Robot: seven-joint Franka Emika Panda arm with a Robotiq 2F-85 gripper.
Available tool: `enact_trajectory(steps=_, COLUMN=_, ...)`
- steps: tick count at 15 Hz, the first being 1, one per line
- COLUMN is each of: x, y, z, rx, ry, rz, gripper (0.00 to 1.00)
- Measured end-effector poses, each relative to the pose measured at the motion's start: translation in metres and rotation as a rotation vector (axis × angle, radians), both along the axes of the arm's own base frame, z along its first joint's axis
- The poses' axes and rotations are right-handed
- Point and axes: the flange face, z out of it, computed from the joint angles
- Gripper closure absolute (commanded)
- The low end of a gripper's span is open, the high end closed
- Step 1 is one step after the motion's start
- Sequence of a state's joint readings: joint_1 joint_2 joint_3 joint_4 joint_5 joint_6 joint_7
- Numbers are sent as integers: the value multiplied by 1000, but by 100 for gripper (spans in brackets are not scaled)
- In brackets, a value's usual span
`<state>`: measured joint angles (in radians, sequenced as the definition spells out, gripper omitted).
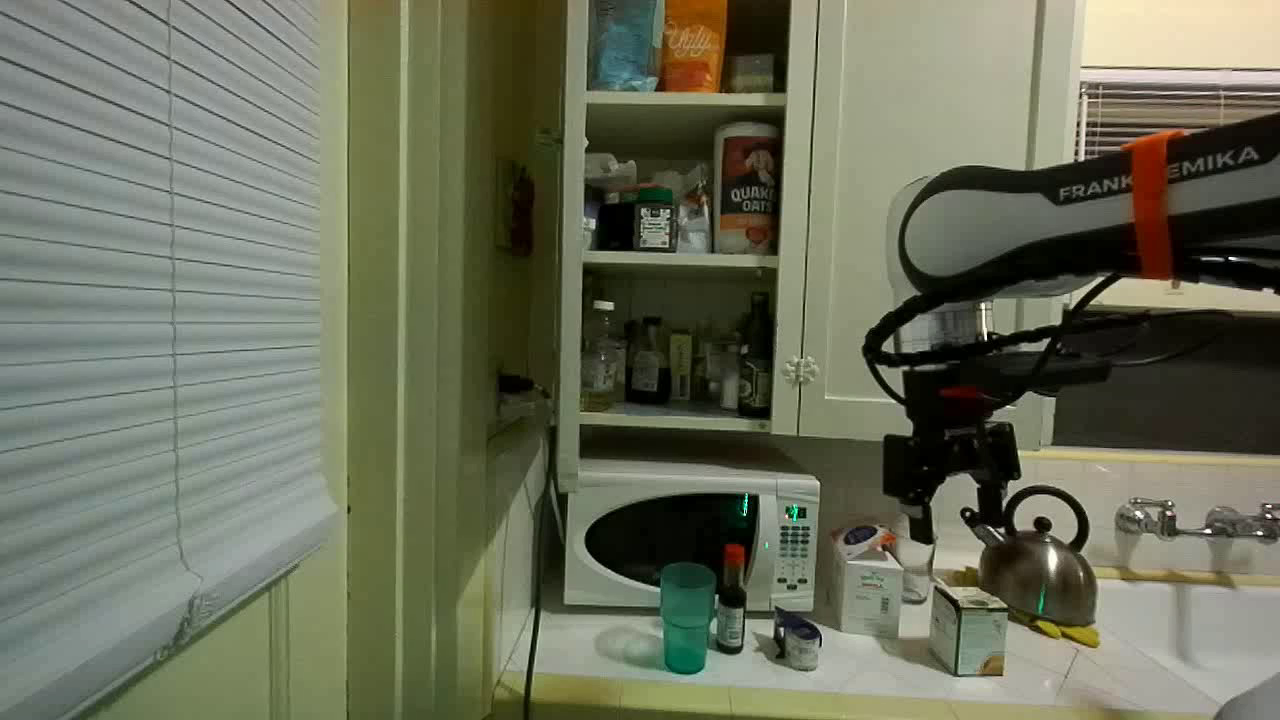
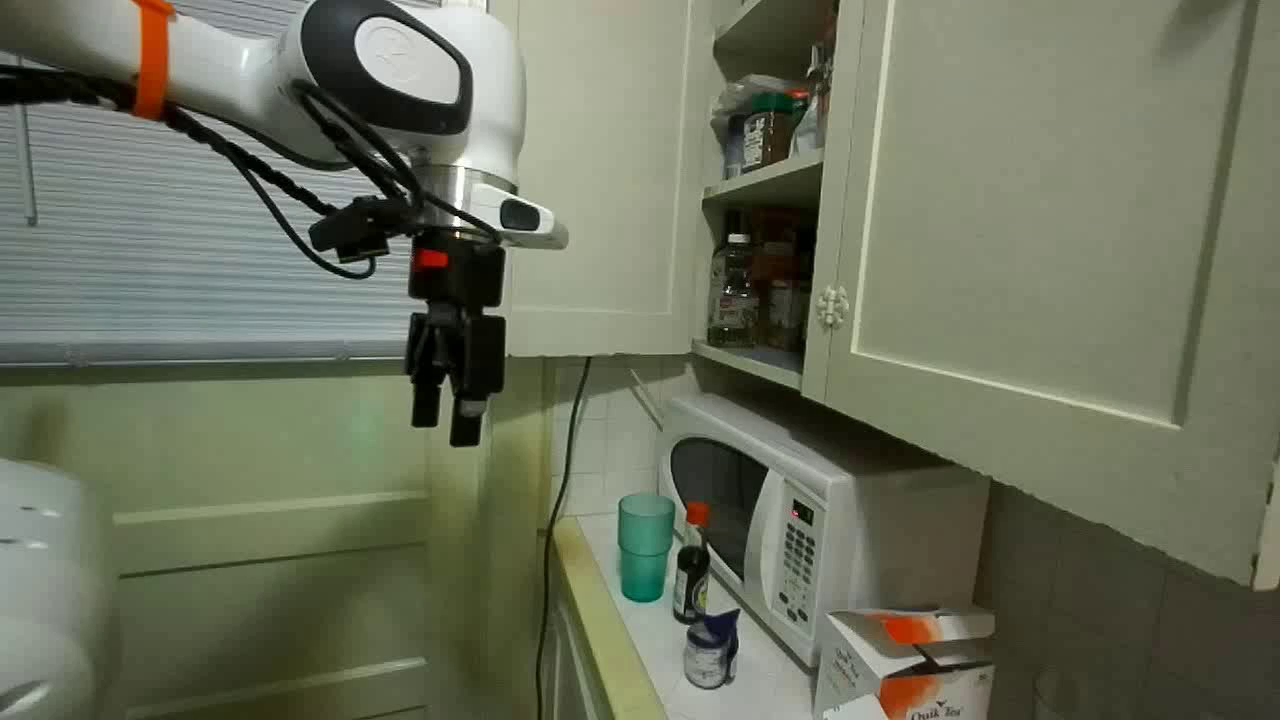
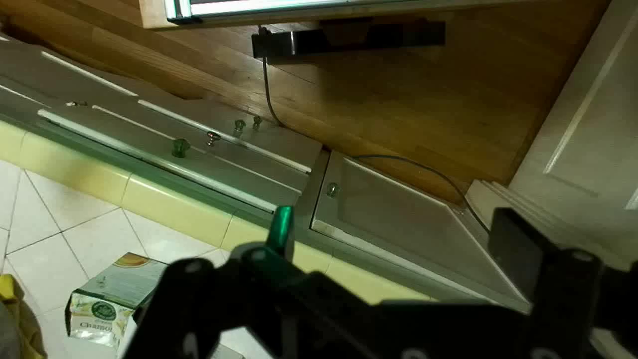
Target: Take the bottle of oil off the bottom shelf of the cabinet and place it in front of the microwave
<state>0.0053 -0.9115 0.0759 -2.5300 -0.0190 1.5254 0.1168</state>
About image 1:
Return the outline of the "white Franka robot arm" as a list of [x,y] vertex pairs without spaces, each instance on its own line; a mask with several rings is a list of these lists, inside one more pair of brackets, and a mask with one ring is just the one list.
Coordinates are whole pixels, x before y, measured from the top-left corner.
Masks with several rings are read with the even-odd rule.
[[973,476],[977,518],[1003,518],[1020,476],[1001,409],[1108,375],[1059,348],[1117,278],[1275,286],[1280,116],[1151,130],[1051,167],[961,162],[904,189],[892,271],[909,296],[860,341],[911,433],[886,440],[886,492],[933,542],[933,494]]

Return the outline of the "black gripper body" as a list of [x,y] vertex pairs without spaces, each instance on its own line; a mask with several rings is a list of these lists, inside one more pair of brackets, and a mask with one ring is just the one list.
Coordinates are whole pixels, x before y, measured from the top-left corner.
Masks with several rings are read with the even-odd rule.
[[1015,433],[998,417],[1001,394],[973,379],[911,375],[909,435],[886,440],[886,492],[898,501],[930,494],[947,476],[1011,482],[1020,476]]

